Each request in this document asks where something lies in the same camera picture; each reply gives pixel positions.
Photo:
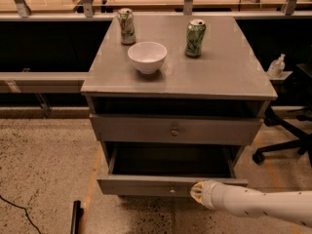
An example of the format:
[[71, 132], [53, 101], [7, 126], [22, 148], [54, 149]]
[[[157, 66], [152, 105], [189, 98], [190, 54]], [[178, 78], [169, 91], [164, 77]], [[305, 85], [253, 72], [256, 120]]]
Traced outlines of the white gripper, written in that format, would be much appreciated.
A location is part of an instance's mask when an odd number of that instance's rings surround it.
[[227, 185], [215, 180], [200, 181], [192, 186], [190, 195], [210, 210], [224, 210], [223, 197], [227, 189]]

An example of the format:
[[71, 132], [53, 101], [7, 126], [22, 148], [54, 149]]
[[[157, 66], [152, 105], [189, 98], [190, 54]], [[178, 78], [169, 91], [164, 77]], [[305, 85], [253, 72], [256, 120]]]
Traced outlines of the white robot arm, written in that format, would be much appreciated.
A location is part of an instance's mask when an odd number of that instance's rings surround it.
[[227, 211], [240, 217], [270, 216], [305, 227], [312, 227], [312, 192], [261, 192], [227, 185], [216, 180], [192, 186], [191, 197], [213, 211]]

